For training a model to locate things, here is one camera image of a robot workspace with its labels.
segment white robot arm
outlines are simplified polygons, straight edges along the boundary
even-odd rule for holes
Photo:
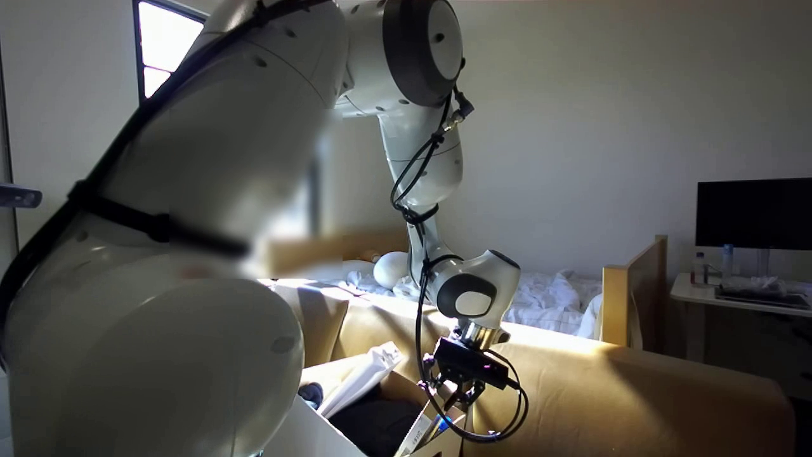
[[[227,258],[286,211],[330,116],[380,120],[413,276],[485,351],[517,266],[436,235],[462,167],[458,68],[443,0],[225,0],[3,276],[17,455],[262,450],[297,390],[299,327]]]

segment desk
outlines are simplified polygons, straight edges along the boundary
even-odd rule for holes
[[[711,285],[691,285],[691,274],[679,274],[670,290],[670,300],[683,308],[686,318],[686,357],[768,376],[778,381],[786,394],[812,398],[812,348],[795,336],[796,326],[812,327],[812,308],[796,309],[718,300],[716,285],[718,279]],[[713,313],[720,319],[707,326],[707,309],[729,313]],[[711,351],[707,327],[720,331]]]

